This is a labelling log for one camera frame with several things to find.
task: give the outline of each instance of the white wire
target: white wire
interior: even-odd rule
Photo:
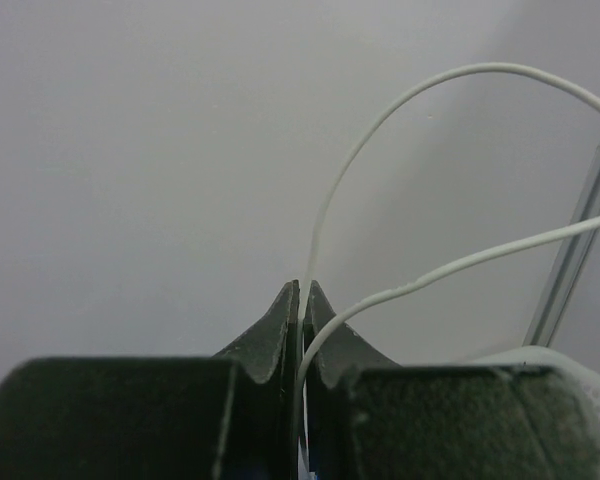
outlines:
[[[569,225],[567,227],[558,228],[556,230],[551,230],[549,232],[541,233],[539,235],[534,235],[533,237],[523,238],[522,240],[517,240],[510,243],[505,243],[504,245],[499,245],[497,247],[489,248],[487,250],[483,250],[478,253],[474,253],[472,255],[468,255],[459,260],[455,260],[451,263],[448,263],[442,267],[439,267],[426,275],[421,276],[416,281],[408,283],[402,287],[398,287],[391,290],[384,290],[382,292],[371,295],[361,302],[356,303],[352,307],[346,309],[344,312],[339,313],[335,317],[333,317],[327,324],[320,330],[318,335],[315,336],[309,348],[305,352],[304,358],[302,359],[302,363],[300,364],[300,368],[298,369],[298,376],[296,379],[296,389],[294,392],[293,405],[296,406],[294,410],[293,420],[295,422],[299,421],[297,413],[297,405],[300,404],[302,400],[302,388],[304,386],[304,382],[306,380],[307,371],[309,366],[311,365],[311,361],[318,353],[320,347],[324,344],[324,342],[329,338],[329,336],[343,323],[349,320],[354,315],[367,310],[375,305],[379,305],[384,302],[388,302],[389,300],[393,300],[398,297],[402,297],[404,295],[408,295],[417,290],[420,290],[427,285],[431,285],[438,280],[441,280],[449,275],[457,273],[461,270],[464,270],[469,267],[473,267],[474,265],[478,265],[483,262],[487,262],[489,260],[493,260],[495,258],[504,257],[506,255],[511,255],[512,253],[520,252],[522,250],[527,250],[529,248],[537,247],[540,245],[544,245],[551,242],[556,242],[558,240],[563,240],[568,237],[572,237],[574,235],[579,235],[583,232],[589,230],[595,230],[596,228],[600,228],[600,216],[594,217],[589,220],[585,220],[583,222],[574,223],[573,225]],[[308,463],[306,460],[306,452],[302,452],[303,462],[308,467]]]
[[[398,108],[407,103],[416,95],[430,89],[431,87],[439,85],[440,83],[446,82],[448,80],[452,80],[454,78],[465,77],[467,75],[474,75],[476,73],[489,72],[510,73],[537,80],[541,83],[545,83],[559,90],[567,92],[568,94],[580,99],[594,110],[600,112],[600,97],[597,97],[588,90],[580,87],[579,85],[576,85],[575,83],[572,83],[568,80],[565,80],[551,73],[545,72],[543,70],[528,67],[526,65],[518,65],[515,63],[476,63],[473,65],[466,65],[464,67],[454,68],[452,70],[448,70],[446,72],[435,75],[419,83],[415,87],[402,94],[371,124],[371,127],[369,127],[367,133],[365,133],[363,137],[358,141],[358,143],[354,145],[353,149],[347,156],[347,159],[340,167],[340,170],[338,172],[338,175],[336,176],[335,181],[333,182],[333,185],[327,192],[327,195],[325,196],[322,204],[320,205],[320,209],[318,210],[316,220],[313,224],[309,261],[307,262],[307,267],[302,278],[302,282],[300,283],[300,303],[298,306],[299,325],[304,320],[305,313],[307,310],[307,303],[309,302],[309,291],[311,289],[311,280],[313,279],[316,262],[318,260],[318,250],[320,248],[320,236],[322,233],[322,226],[327,216],[329,204],[331,203],[333,195],[335,194],[336,189],[338,188],[338,185],[342,180],[342,177],[344,177],[344,174],[347,172],[347,169],[351,165],[351,162],[353,162],[358,153],[360,153],[362,147],[364,147],[367,141],[371,138],[375,131],[378,128],[380,128],[380,125],[382,125],[387,118],[389,118]]]
[[[576,85],[575,83],[569,82],[568,80],[565,80],[565,79],[558,77],[556,75],[553,75],[551,73],[545,72],[543,70],[539,70],[537,68],[529,67],[526,65],[514,64],[514,63],[502,63],[502,62],[477,63],[477,64],[473,64],[473,65],[466,65],[463,67],[455,68],[455,69],[440,73],[438,75],[435,75],[435,76],[419,83],[415,87],[411,88],[410,90],[408,90],[407,92],[402,94],[371,124],[371,127],[369,128],[367,133],[365,135],[363,135],[362,138],[358,141],[358,143],[356,143],[354,145],[353,149],[347,156],[345,162],[340,167],[340,170],[338,172],[338,175],[336,176],[335,181],[333,182],[333,184],[332,184],[331,188],[329,189],[329,191],[327,192],[327,195],[325,196],[322,204],[320,205],[320,209],[318,210],[318,214],[316,216],[316,220],[313,225],[313,232],[312,232],[312,236],[311,236],[311,248],[310,248],[310,252],[309,252],[309,260],[307,262],[307,267],[306,267],[304,276],[302,278],[302,282],[300,283],[300,302],[298,305],[298,329],[297,329],[300,345],[302,342],[301,338],[302,338],[302,332],[303,332],[304,318],[305,318],[305,314],[306,314],[307,304],[309,302],[309,292],[311,289],[311,281],[314,276],[315,266],[316,266],[317,259],[318,259],[318,251],[319,251],[319,247],[320,247],[320,236],[322,233],[322,227],[323,227],[326,215],[327,215],[327,210],[329,208],[329,204],[331,203],[331,200],[333,199],[333,195],[335,194],[335,192],[338,188],[338,185],[340,184],[340,181],[344,177],[344,174],[346,173],[347,169],[349,168],[349,166],[351,165],[353,160],[356,158],[356,156],[358,155],[360,150],[362,150],[362,148],[367,143],[367,141],[371,138],[371,136],[376,132],[376,130],[378,130],[378,128],[380,128],[380,126],[385,122],[385,120],[387,120],[387,118],[389,118],[398,108],[400,108],[406,102],[408,102],[409,100],[414,98],[416,95],[418,95],[436,85],[439,85],[443,82],[452,80],[454,78],[464,77],[464,76],[473,75],[473,74],[477,74],[477,73],[489,73],[489,72],[491,72],[491,73],[509,73],[509,74],[520,75],[523,77],[531,78],[533,80],[537,80],[541,83],[545,83],[547,85],[555,87],[559,90],[562,90],[562,91],[578,98],[579,100],[586,103],[587,105],[589,105],[594,110],[596,110],[600,113],[600,97],[594,95],[593,93],[589,92],[588,90],[580,87],[579,85]],[[596,220],[600,220],[600,217],[594,218],[592,220],[588,220],[587,222],[592,222],[592,221],[596,221]],[[583,228],[584,225],[587,225],[587,222],[581,222],[581,223],[578,223],[575,225],[571,225],[569,227],[565,227],[563,229],[554,230],[552,232],[547,232],[545,234],[537,235],[535,237],[530,237],[528,239],[523,239],[518,242],[508,243],[508,244],[502,245],[501,247],[495,247],[490,250],[486,250],[484,252],[477,253],[470,257],[465,257],[464,259],[460,259],[460,260],[457,260],[456,262],[452,262],[451,264],[448,264],[445,267],[441,267],[440,269],[434,270],[430,274],[427,274],[424,277],[421,277],[416,282],[405,285],[404,287],[397,288],[395,290],[388,290],[385,292],[380,292],[378,294],[372,295],[371,297],[367,297],[362,302],[354,305],[353,307],[349,308],[348,310],[345,310],[342,314],[336,315],[336,317],[334,317],[329,323],[327,323],[327,325],[325,325],[325,327],[315,337],[315,339],[313,340],[313,342],[307,349],[305,358],[303,359],[303,361],[300,365],[300,369],[298,370],[298,378],[297,378],[297,382],[296,382],[296,389],[294,392],[294,405],[293,405],[293,409],[294,409],[293,410],[294,411],[293,425],[292,425],[293,438],[298,437],[298,431],[299,431],[299,423],[298,422],[300,421],[299,412],[300,412],[300,407],[302,404],[302,390],[303,390],[308,366],[309,366],[311,360],[313,359],[313,357],[315,356],[316,352],[318,351],[318,349],[322,346],[322,344],[328,338],[328,336],[331,334],[331,332],[333,332],[342,323],[346,322],[349,318],[351,318],[356,313],[366,310],[367,308],[370,308],[373,305],[377,305],[378,303],[386,302],[388,300],[397,298],[402,295],[407,295],[410,292],[413,292],[420,288],[424,288],[426,285],[429,285],[430,283],[433,283],[433,282],[439,280],[440,278],[443,278],[447,275],[451,275],[452,273],[455,273],[464,268],[468,268],[472,265],[476,265],[477,263],[485,262],[487,260],[490,260],[492,258],[497,258],[499,256],[509,255],[511,253],[514,253],[514,252],[517,252],[520,250],[524,250],[527,248],[532,248],[537,245],[542,245],[544,243],[557,241],[557,240],[567,238],[572,235],[577,235],[578,233],[582,233],[586,230],[591,230],[591,229],[600,227],[600,224],[599,225],[595,224],[596,226],[584,228],[583,230],[576,231],[575,233],[565,233],[565,232],[570,231],[567,229],[575,229],[576,227]],[[540,243],[530,243],[530,244],[527,243],[530,241],[537,242],[538,239],[540,239]],[[506,251],[506,252],[499,250],[499,249],[502,249],[505,247],[512,248],[512,250]],[[486,254],[489,254],[492,256],[483,257],[483,255],[486,255]],[[473,263],[466,263],[466,264],[460,263],[460,262],[469,262],[469,261],[471,261]],[[441,271],[445,268],[451,268],[451,269],[446,271],[446,273],[444,273],[442,276],[435,277],[435,278],[432,277],[432,276],[434,276],[434,274],[440,275]],[[303,463],[305,464],[307,471],[309,471],[309,464],[308,464],[308,458],[307,458],[307,452],[306,452],[306,442],[304,442],[304,441],[301,442],[301,452],[302,452]]]

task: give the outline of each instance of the cable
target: cable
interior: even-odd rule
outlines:
[[[579,100],[586,103],[591,108],[593,108],[594,110],[596,110],[600,113],[600,97],[594,95],[593,93],[589,92],[588,90],[580,87],[579,85],[576,85],[575,83],[569,82],[568,80],[565,80],[561,77],[558,77],[556,75],[545,72],[543,70],[539,70],[537,68],[529,67],[526,65],[514,64],[514,63],[500,63],[500,62],[498,62],[498,63],[477,63],[477,64],[473,64],[473,65],[467,65],[464,67],[455,68],[455,69],[440,73],[438,75],[435,75],[435,76],[419,83],[415,87],[411,88],[410,90],[408,90],[407,92],[402,94],[371,124],[371,127],[368,129],[367,133],[365,133],[365,135],[362,136],[362,138],[358,141],[358,143],[356,143],[354,145],[353,149],[350,151],[349,155],[347,156],[345,162],[340,167],[340,170],[338,172],[338,175],[336,176],[335,181],[333,182],[333,184],[332,184],[331,188],[329,189],[329,191],[327,192],[327,195],[325,196],[322,204],[320,205],[320,209],[318,210],[318,214],[316,216],[316,220],[313,225],[313,232],[312,232],[312,236],[311,236],[311,247],[310,247],[310,252],[309,252],[309,260],[307,262],[307,267],[306,267],[304,276],[302,278],[302,282],[300,283],[300,302],[299,302],[299,306],[298,306],[298,326],[297,326],[298,351],[301,351],[301,347],[302,347],[303,323],[304,323],[304,318],[305,318],[305,314],[306,314],[307,304],[309,301],[309,292],[310,292],[310,288],[311,288],[311,281],[313,279],[315,266],[316,266],[317,259],[318,259],[318,251],[319,251],[319,247],[320,247],[320,237],[321,237],[321,233],[322,233],[322,227],[324,225],[324,221],[325,221],[325,218],[327,215],[327,210],[329,208],[331,200],[333,199],[333,195],[335,194],[335,192],[338,188],[338,185],[340,184],[340,181],[344,177],[344,174],[348,170],[349,166],[351,165],[353,160],[356,158],[358,153],[360,153],[360,151],[362,150],[364,145],[367,143],[367,141],[376,132],[376,130],[378,130],[378,128],[380,128],[380,126],[398,108],[400,108],[406,102],[408,102],[409,100],[411,100],[418,94],[420,94],[436,85],[444,83],[448,80],[452,80],[454,78],[464,77],[464,76],[468,76],[468,75],[473,75],[473,74],[477,74],[477,73],[509,73],[509,74],[513,74],[513,75],[520,75],[523,77],[531,78],[533,80],[537,80],[541,83],[545,83],[545,84],[555,87],[559,90],[562,90],[562,91],[574,96],[575,98],[578,98]],[[585,223],[586,222],[581,222],[581,223],[572,225],[570,227],[565,227],[565,229],[582,226]],[[585,228],[582,231],[599,228],[599,227],[600,227],[600,225],[592,226],[590,228]],[[509,247],[515,246],[515,249],[510,252],[500,253],[500,254],[497,254],[496,256],[484,258],[476,263],[467,264],[466,266],[462,266],[460,268],[460,270],[462,270],[464,268],[468,268],[471,265],[475,265],[477,263],[481,263],[483,261],[490,260],[491,258],[497,258],[498,256],[509,255],[510,253],[514,253],[514,252],[524,250],[527,248],[532,248],[536,245],[542,245],[544,243],[557,241],[557,240],[560,240],[563,238],[567,238],[568,236],[578,234],[578,233],[564,234],[564,236],[559,236],[557,238],[545,237],[545,239],[542,240],[541,243],[531,244],[531,245],[524,246],[521,248],[519,247],[520,245],[523,245],[525,241],[538,239],[539,237],[543,237],[544,235],[549,236],[550,234],[557,234],[558,232],[564,233],[566,231],[565,229],[547,232],[546,234],[538,235],[536,237],[530,237],[529,239],[520,240],[519,242],[512,242],[510,244],[503,245],[502,247],[495,247],[491,250],[487,250],[485,252],[482,252],[481,254],[486,254],[488,252],[491,252],[493,254],[493,252],[499,248],[504,248],[507,246],[509,246]],[[456,262],[453,262],[452,264],[449,264],[446,267],[450,267],[450,266],[456,264],[457,262],[461,262],[463,260],[468,260],[469,258],[473,258],[473,257],[474,256],[466,257],[465,259],[461,259]],[[441,269],[435,270],[434,272],[431,272],[431,274],[428,274],[428,275],[433,275],[435,272],[439,273],[440,270]],[[449,273],[446,273],[442,277],[439,277],[439,278],[443,278],[444,276],[451,275],[452,273],[454,273],[456,271],[459,271],[459,270],[452,270]],[[306,370],[308,368],[309,363],[311,362],[311,359],[315,356],[317,350],[320,348],[322,343],[324,343],[324,341],[326,340],[328,335],[330,335],[330,333],[325,333],[324,336],[322,336],[322,337],[320,335],[323,332],[332,332],[335,328],[337,328],[339,325],[341,325],[347,319],[351,318],[351,316],[355,315],[356,313],[358,313],[362,310],[366,310],[367,308],[370,308],[373,305],[377,305],[378,303],[388,301],[392,298],[397,298],[402,295],[407,295],[408,293],[418,290],[420,288],[423,288],[424,286],[426,286],[430,283],[433,283],[439,279],[439,278],[435,278],[435,279],[431,280],[429,283],[426,283],[421,286],[417,286],[415,289],[411,290],[411,288],[414,288],[414,286],[417,285],[418,282],[422,281],[425,278],[428,278],[428,275],[425,275],[425,277],[421,277],[419,280],[417,280],[413,284],[406,285],[406,286],[398,288],[396,290],[390,290],[390,291],[378,293],[376,295],[372,295],[371,297],[368,297],[367,299],[363,300],[362,302],[360,302],[360,303],[354,305],[353,307],[351,307],[350,309],[346,310],[341,315],[337,315],[329,323],[327,323],[327,325],[325,325],[325,327],[322,329],[320,334],[318,334],[318,336],[316,336],[314,341],[309,346],[309,348],[306,352],[306,356],[305,356],[304,360],[302,361],[300,369],[298,371],[296,390],[294,392],[294,406],[293,406],[294,410],[293,411],[296,413],[293,417],[294,423],[292,425],[292,438],[294,438],[294,439],[298,438],[298,432],[299,432],[298,422],[300,421],[300,419],[298,417],[297,412],[299,412],[299,410],[301,408],[301,404],[302,404],[302,390],[303,390],[303,386],[304,386],[304,377],[306,376]],[[388,295],[389,293],[391,293],[391,295],[389,295],[388,297],[376,301],[378,296]],[[329,329],[328,327],[332,323],[334,326],[331,329]],[[303,438],[302,440],[303,440],[301,442],[302,459],[305,464],[305,467],[307,468],[307,471],[309,471],[307,452],[306,452],[306,439]],[[296,445],[295,441],[293,441],[292,443],[293,443],[292,458],[297,458],[296,457],[297,445]]]
[[[567,92],[568,94],[586,103],[594,110],[600,112],[600,97],[597,97],[588,90],[580,87],[579,85],[576,85],[575,83],[572,83],[568,80],[565,80],[551,73],[545,72],[543,70],[528,67],[526,65],[518,65],[515,63],[476,63],[473,65],[466,65],[464,67],[454,68],[452,70],[448,70],[446,72],[435,75],[419,83],[415,87],[402,94],[371,124],[367,133],[365,133],[362,136],[362,138],[358,141],[358,143],[355,144],[355,146],[347,156],[347,159],[340,167],[340,170],[338,172],[338,175],[336,176],[335,181],[333,182],[333,185],[327,192],[327,195],[325,196],[322,204],[320,205],[320,209],[318,210],[316,220],[313,224],[309,261],[307,262],[305,274],[302,278],[302,282],[300,283],[300,304],[298,306],[299,332],[302,331],[301,324],[305,317],[307,303],[309,302],[311,280],[313,279],[313,274],[318,260],[320,236],[322,233],[322,226],[324,224],[324,220],[327,216],[327,210],[329,208],[331,200],[333,199],[333,195],[335,194],[338,185],[342,180],[342,177],[344,177],[344,174],[347,172],[353,160],[356,158],[358,153],[360,153],[362,147],[364,147],[364,145],[375,133],[375,131],[378,130],[378,128],[380,128],[380,126],[385,122],[385,120],[389,118],[398,108],[400,108],[402,105],[411,100],[413,97],[430,89],[431,87],[444,83],[448,80],[452,80],[454,78],[459,77],[465,77],[467,75],[474,75],[477,73],[510,73],[513,75],[520,75],[523,77],[531,78],[533,80],[537,80],[541,83],[545,83],[559,90]]]
[[[595,230],[597,228],[600,228],[600,216],[594,217],[589,220],[585,220],[583,222],[574,223],[573,225],[569,225],[567,227],[558,228],[556,230],[551,230],[549,232],[541,233],[539,235],[523,238],[522,240],[516,240],[514,242],[505,243],[504,245],[489,248],[487,250],[468,255],[466,257],[460,258],[459,260],[455,260],[442,267],[439,267],[427,273],[426,275],[421,276],[416,281],[408,283],[407,285],[404,285],[402,287],[384,290],[382,292],[371,295],[365,298],[364,300],[356,303],[352,307],[346,309],[344,312],[336,315],[331,320],[329,320],[329,322],[327,322],[327,324],[322,328],[322,330],[320,330],[318,335],[315,336],[315,338],[309,345],[309,348],[305,352],[305,356],[302,360],[302,363],[300,364],[300,368],[298,369],[298,377],[296,379],[296,390],[294,392],[293,398],[294,412],[297,411],[298,406],[300,405],[300,401],[302,399],[302,388],[304,387],[304,382],[307,376],[309,366],[311,365],[311,361],[318,353],[320,347],[329,338],[329,336],[340,325],[345,323],[354,315],[363,312],[364,310],[367,310],[368,308],[371,308],[375,305],[379,305],[381,303],[388,302],[389,300],[393,300],[395,298],[413,293],[428,285],[431,285],[432,283],[437,282],[438,280],[442,280],[443,278],[448,277],[449,275],[457,273],[461,270],[465,270],[469,267],[473,267],[474,265],[478,265],[480,263],[484,263],[499,257],[511,255],[512,253],[520,252],[522,250],[527,250],[533,247],[538,247],[540,245],[545,245],[547,243],[563,240],[565,238],[572,237],[574,235],[579,235],[583,232]],[[299,421],[298,415],[294,415],[293,420],[297,423]],[[292,427],[292,430],[297,432],[297,426]]]

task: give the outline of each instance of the thin white wire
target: thin white wire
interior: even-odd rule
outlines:
[[[483,250],[478,253],[474,253],[472,255],[468,255],[459,260],[455,260],[451,263],[448,263],[442,267],[439,267],[426,275],[421,276],[416,281],[408,283],[402,287],[398,287],[395,289],[384,290],[382,292],[378,292],[374,295],[371,295],[361,302],[356,303],[352,307],[349,307],[344,312],[333,317],[327,324],[320,330],[318,335],[315,336],[309,348],[305,352],[304,358],[302,359],[302,363],[300,364],[300,368],[298,369],[298,376],[296,379],[296,389],[294,392],[293,405],[296,406],[300,404],[302,401],[302,388],[304,386],[304,382],[307,377],[307,371],[309,366],[311,365],[311,361],[318,353],[318,350],[324,342],[329,338],[329,336],[343,323],[349,320],[354,315],[367,310],[375,305],[379,305],[384,302],[388,302],[389,300],[393,300],[398,297],[402,297],[413,293],[417,290],[420,290],[427,285],[431,285],[432,283],[437,282],[449,275],[457,273],[461,270],[465,270],[469,267],[473,267],[474,265],[478,265],[480,263],[487,262],[489,260],[493,260],[499,257],[504,257],[507,255],[511,255],[512,253],[520,252],[522,250],[527,250],[533,247],[538,247],[540,245],[545,245],[547,243],[556,242],[558,240],[563,240],[568,237],[572,237],[574,235],[579,235],[583,232],[589,230],[595,230],[600,228],[600,216],[594,217],[589,220],[585,220],[583,222],[574,223],[573,225],[569,225],[567,227],[558,228],[556,230],[551,230],[549,232],[541,233],[539,235],[534,235],[533,237],[523,238],[522,240],[516,240],[514,242],[505,243],[504,245],[499,245],[497,247],[489,248],[487,250]],[[293,420],[297,422],[298,415],[295,414]],[[302,452],[303,462],[307,466],[308,470],[308,462],[306,460],[306,452]]]
[[[362,147],[367,143],[367,141],[371,138],[371,136],[375,133],[380,125],[382,125],[387,118],[389,118],[398,108],[407,103],[416,95],[436,86],[440,83],[446,82],[448,80],[452,80],[454,78],[465,77],[467,75],[474,75],[476,73],[510,73],[513,75],[520,75],[523,77],[531,78],[533,80],[537,80],[541,83],[545,83],[552,87],[555,87],[559,90],[567,92],[568,94],[580,99],[587,105],[589,105],[594,110],[600,112],[600,97],[594,95],[588,90],[572,83],[564,78],[558,77],[551,73],[545,72],[543,70],[539,70],[537,68],[528,67],[526,65],[518,65],[515,63],[476,63],[473,65],[466,65],[464,67],[454,68],[452,70],[448,70],[446,72],[435,75],[415,87],[411,88],[400,97],[398,97],[369,127],[367,133],[365,133],[362,138],[356,143],[347,156],[347,159],[340,167],[338,175],[336,176],[333,185],[327,192],[322,204],[320,205],[320,209],[318,210],[318,214],[316,216],[315,223],[313,224],[313,233],[311,237],[311,250],[309,252],[309,261],[307,262],[307,267],[302,278],[302,282],[300,283],[300,303],[298,306],[298,323],[299,325],[303,322],[305,313],[307,310],[307,303],[309,302],[309,291],[311,289],[311,280],[313,279],[316,262],[318,260],[318,250],[320,248],[320,236],[322,233],[322,226],[324,224],[324,220],[327,216],[327,210],[329,209],[329,204],[335,194],[342,177],[347,172],[347,169],[351,165],[351,162],[356,158]]]
[[[408,102],[409,100],[414,98],[416,95],[418,95],[436,85],[439,85],[443,82],[452,80],[454,78],[464,77],[464,76],[473,75],[473,74],[477,74],[477,73],[490,73],[490,72],[491,73],[509,73],[509,74],[520,75],[523,77],[531,78],[533,80],[537,80],[541,83],[545,83],[545,84],[555,87],[559,90],[562,90],[562,91],[574,96],[575,98],[578,98],[579,100],[586,103],[587,105],[589,105],[594,110],[596,110],[600,113],[600,97],[594,95],[593,93],[580,87],[579,85],[576,85],[575,83],[569,82],[568,80],[565,80],[561,77],[558,77],[556,75],[545,72],[543,70],[539,70],[537,68],[529,67],[526,65],[518,65],[518,64],[514,64],[514,63],[500,63],[500,62],[499,63],[477,63],[477,64],[473,64],[473,65],[467,65],[464,67],[459,67],[459,68],[455,68],[452,70],[448,70],[446,72],[435,75],[435,76],[419,83],[415,87],[413,87],[410,90],[408,90],[407,92],[405,92],[398,99],[396,99],[389,106],[389,108],[387,108],[372,123],[372,125],[369,128],[369,130],[367,131],[367,133],[365,135],[363,135],[363,137],[358,141],[358,143],[356,143],[354,145],[353,149],[347,156],[345,162],[340,167],[340,170],[338,172],[338,175],[336,176],[336,179],[335,179],[333,185],[327,192],[327,195],[325,196],[325,199],[323,200],[322,204],[320,205],[320,209],[318,210],[318,214],[316,216],[316,220],[313,225],[313,232],[312,232],[312,236],[311,236],[311,249],[310,249],[310,253],[309,253],[309,260],[307,262],[307,267],[306,267],[304,276],[302,278],[302,282],[300,283],[300,302],[299,302],[299,306],[298,306],[298,329],[297,329],[300,347],[302,346],[303,323],[304,323],[304,318],[305,318],[305,314],[306,314],[307,304],[309,302],[309,292],[310,292],[310,288],[311,288],[311,281],[313,279],[315,266],[316,266],[317,259],[318,259],[318,251],[319,251],[319,247],[320,247],[320,236],[321,236],[321,232],[322,232],[322,227],[323,227],[326,215],[327,215],[327,210],[329,208],[329,204],[331,203],[331,200],[333,199],[333,195],[335,194],[335,192],[338,188],[338,185],[340,184],[340,181],[344,177],[344,174],[346,173],[347,169],[349,168],[349,166],[351,165],[353,160],[356,158],[356,156],[358,155],[360,150],[362,150],[362,148],[367,143],[367,141],[371,138],[371,136],[376,132],[376,130],[378,130],[378,128],[380,128],[380,126],[385,122],[385,120],[387,120],[387,118],[389,118],[398,108],[400,108],[406,102]],[[589,221],[598,220],[598,219],[600,219],[600,217],[594,218]],[[551,240],[546,240],[546,238],[552,238],[552,237],[549,237],[550,234],[558,234],[559,232],[564,233],[565,231],[568,231],[566,229],[582,226],[584,224],[586,224],[586,222],[581,222],[581,223],[578,223],[575,225],[571,225],[570,227],[565,227],[564,229],[554,230],[552,232],[547,232],[546,234],[541,234],[541,235],[537,235],[535,237],[530,237],[528,239],[520,240],[519,242],[512,242],[512,243],[503,245],[501,247],[495,247],[495,248],[487,250],[485,252],[481,252],[481,253],[475,254],[473,256],[466,257],[465,259],[457,260],[456,262],[453,262],[452,264],[449,264],[446,267],[450,267],[451,265],[456,265],[457,262],[467,261],[470,258],[473,258],[475,260],[476,256],[479,256],[481,254],[486,254],[488,252],[491,252],[491,254],[493,254],[493,252],[499,248],[504,248],[507,246],[511,248],[511,247],[516,246],[516,244],[518,246],[525,245],[524,242],[527,242],[527,241],[530,241],[533,239],[536,239],[536,241],[537,241],[537,239],[539,237],[543,237],[543,236],[546,236],[546,237],[545,237],[545,240],[543,240],[541,243],[530,244],[530,245],[524,246],[522,248],[516,247],[515,249],[513,249],[512,251],[510,251],[508,253],[500,253],[496,256],[492,256],[489,258],[484,258],[482,260],[479,260],[476,263],[471,263],[471,264],[467,264],[466,266],[462,266],[460,268],[460,270],[464,269],[464,268],[468,268],[472,265],[476,265],[477,263],[481,263],[481,262],[490,260],[491,258],[497,258],[498,256],[509,255],[511,253],[514,253],[514,252],[517,252],[520,250],[532,248],[534,246],[542,245],[542,244],[548,243],[548,242],[557,241],[557,240],[560,240],[563,238],[567,238],[568,236],[577,235],[578,233],[581,233],[581,232],[565,234],[564,236],[559,236],[559,237],[553,238]],[[595,228],[599,228],[599,227],[600,227],[600,225],[592,226],[590,228],[585,228],[582,231],[591,230],[591,229],[595,229]],[[333,332],[335,330],[335,328],[337,328],[339,325],[346,322],[349,318],[351,318],[356,313],[361,312],[362,310],[366,310],[367,308],[370,308],[373,305],[377,305],[378,303],[386,302],[388,300],[391,300],[392,298],[397,298],[402,295],[407,295],[410,292],[413,292],[420,288],[424,288],[424,286],[437,281],[439,278],[443,278],[444,276],[451,275],[452,273],[459,271],[459,270],[450,271],[450,272],[446,273],[445,275],[443,275],[442,277],[434,278],[433,280],[430,280],[429,283],[426,283],[424,285],[417,286],[417,288],[414,288],[414,286],[419,285],[418,282],[423,281],[423,279],[427,279],[427,278],[430,279],[430,277],[429,277],[430,275],[433,275],[435,272],[440,273],[440,270],[441,269],[435,270],[434,272],[431,272],[430,274],[425,275],[424,277],[421,277],[416,282],[414,282],[412,284],[408,284],[404,287],[401,287],[401,288],[398,288],[395,290],[389,290],[386,292],[380,292],[376,295],[372,295],[371,297],[368,297],[367,299],[363,300],[362,302],[354,305],[350,309],[345,310],[345,312],[343,312],[341,315],[337,315],[329,323],[327,323],[327,325],[325,325],[325,327],[315,337],[314,341],[309,346],[309,348],[306,352],[305,358],[303,359],[300,369],[298,371],[296,389],[294,392],[293,409],[294,409],[294,412],[296,412],[296,413],[293,417],[292,438],[298,437],[299,421],[300,421],[299,412],[300,412],[300,408],[301,408],[301,404],[302,404],[302,390],[303,390],[304,381],[305,381],[305,377],[306,377],[306,371],[308,369],[308,366],[309,366],[311,360],[315,356],[316,352],[318,351],[320,346],[322,346],[322,344],[324,343],[326,338],[328,338],[328,336],[331,334],[331,332]],[[382,296],[385,294],[388,295],[389,293],[391,293],[390,296],[378,300],[378,296]],[[303,463],[305,464],[307,471],[309,471],[309,464],[308,464],[308,458],[307,458],[307,452],[306,452],[306,442],[301,441],[300,446],[301,446]]]

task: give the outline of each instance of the gray background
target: gray background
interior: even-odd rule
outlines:
[[[600,95],[600,1],[0,1],[0,378],[33,356],[210,354],[301,275],[321,197],[395,96],[515,61]],[[600,117],[502,75],[402,109],[352,168],[317,278],[340,310],[568,223]],[[521,343],[555,246],[354,326],[404,363]]]

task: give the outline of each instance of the white plastic object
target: white plastic object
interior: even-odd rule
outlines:
[[[588,369],[575,360],[545,347],[522,347],[497,355],[482,357],[471,362],[473,364],[491,365],[548,365],[561,369],[573,377],[582,387],[600,420],[600,374]]]

